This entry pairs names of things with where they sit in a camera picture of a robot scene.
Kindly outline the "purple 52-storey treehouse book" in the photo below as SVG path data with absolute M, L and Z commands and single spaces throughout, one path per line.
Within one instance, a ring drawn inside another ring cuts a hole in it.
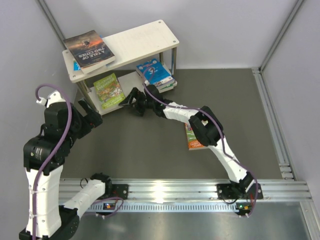
M 175 80 L 175 81 L 173 81 L 172 83 L 168 83 L 168 84 L 166 84 L 166 85 L 161 85 L 161 86 L 158 86 L 157 87 L 157 89 L 159 90 L 159 89 L 163 89 L 163 88 L 165 88 L 165 87 L 168 87 L 168 86 L 170 86 L 170 85 L 173 85 L 174 87 L 176 87 L 177 86 L 177 81 Z

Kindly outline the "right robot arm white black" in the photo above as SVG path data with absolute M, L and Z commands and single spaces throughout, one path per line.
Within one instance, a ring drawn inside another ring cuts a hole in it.
M 227 190 L 221 190 L 219 198 L 245 199 L 259 193 L 259 184 L 252 172 L 237 159 L 229 147 L 223 126 L 208 106 L 201 108 L 187 107 L 163 98 L 153 85 L 144 87 L 144 91 L 134 87 L 129 95 L 119 103 L 122 107 L 133 108 L 135 114 L 143 116 L 147 109 L 162 118 L 189 124 L 200 144 L 211 150 L 230 180 Z

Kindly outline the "orange 78-storey treehouse book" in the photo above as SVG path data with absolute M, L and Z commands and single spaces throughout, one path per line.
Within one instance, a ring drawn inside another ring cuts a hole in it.
M 185 123 L 185 132 L 187 138 L 188 149 L 192 150 L 202 150 L 205 149 L 206 146 L 202 145 L 196 138 L 195 133 L 193 132 L 189 123 Z

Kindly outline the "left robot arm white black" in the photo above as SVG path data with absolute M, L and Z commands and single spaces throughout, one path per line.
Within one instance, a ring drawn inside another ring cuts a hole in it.
M 83 116 L 59 91 L 37 103 L 45 106 L 40 133 L 23 147 L 23 167 L 29 188 L 29 217 L 21 240 L 69 240 L 80 219 L 96 201 L 113 194 L 112 180 L 93 174 L 87 184 L 67 202 L 59 203 L 60 178 L 66 157 L 76 140 L 102 124 L 102 116 L 81 99 Z

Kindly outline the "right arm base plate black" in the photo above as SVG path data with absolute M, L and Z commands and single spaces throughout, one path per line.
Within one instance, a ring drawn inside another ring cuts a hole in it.
M 220 183 L 216 185 L 218 199 L 220 200 L 248 200 L 250 197 L 262 200 L 264 198 L 261 185 L 255 183 L 248 189 L 240 188 L 235 183 Z

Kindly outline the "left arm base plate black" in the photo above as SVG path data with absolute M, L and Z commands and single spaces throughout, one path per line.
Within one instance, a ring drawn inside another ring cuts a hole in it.
M 112 187 L 107 186 L 105 193 L 98 198 L 103 200 L 107 198 L 120 197 L 124 200 L 128 199 L 129 185 L 128 184 L 112 184 Z

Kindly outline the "aluminium mounting rail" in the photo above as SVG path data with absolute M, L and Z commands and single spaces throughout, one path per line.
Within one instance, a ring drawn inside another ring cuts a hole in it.
M 262 179 L 263 199 L 218 199 L 217 185 L 228 180 L 214 179 L 113 179 L 113 184 L 127 184 L 126 200 L 104 200 L 91 206 L 89 212 L 231 212 L 246 215 L 253 203 L 291 203 L 312 200 L 307 183 L 283 179 Z

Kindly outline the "lime green book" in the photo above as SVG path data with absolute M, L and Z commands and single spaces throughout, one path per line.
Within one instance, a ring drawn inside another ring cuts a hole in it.
M 114 73 L 94 82 L 93 86 L 103 110 L 117 106 L 126 98 Z

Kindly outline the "white two-tier shelf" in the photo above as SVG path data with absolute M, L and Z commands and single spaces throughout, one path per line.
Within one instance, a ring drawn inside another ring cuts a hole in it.
M 78 86 L 84 99 L 101 115 L 120 107 L 102 109 L 95 88 L 89 88 L 86 80 L 140 60 L 145 61 L 155 55 L 159 55 L 159 60 L 167 72 L 175 74 L 177 47 L 180 42 L 162 19 L 106 36 L 103 41 L 115 54 L 115 61 L 90 73 L 74 71 L 74 57 L 69 50 L 62 52 L 70 81 Z

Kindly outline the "blue back-cover book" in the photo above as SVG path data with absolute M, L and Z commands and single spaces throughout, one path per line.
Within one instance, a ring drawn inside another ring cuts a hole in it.
M 148 80 L 156 87 L 167 85 L 175 81 L 164 65 L 156 58 L 136 66 L 136 71 L 142 78 L 142 82 Z

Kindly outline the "green 104-storey treehouse book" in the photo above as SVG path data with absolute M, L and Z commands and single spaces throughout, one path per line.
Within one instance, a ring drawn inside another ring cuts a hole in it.
M 164 88 L 162 88 L 162 89 L 159 89 L 158 91 L 159 91 L 159 93 L 164 93 L 164 92 L 167 92 L 167 91 L 172 90 L 173 88 L 174 88 L 173 85 L 169 85 L 169 86 L 167 86 L 167 87 L 164 87 Z

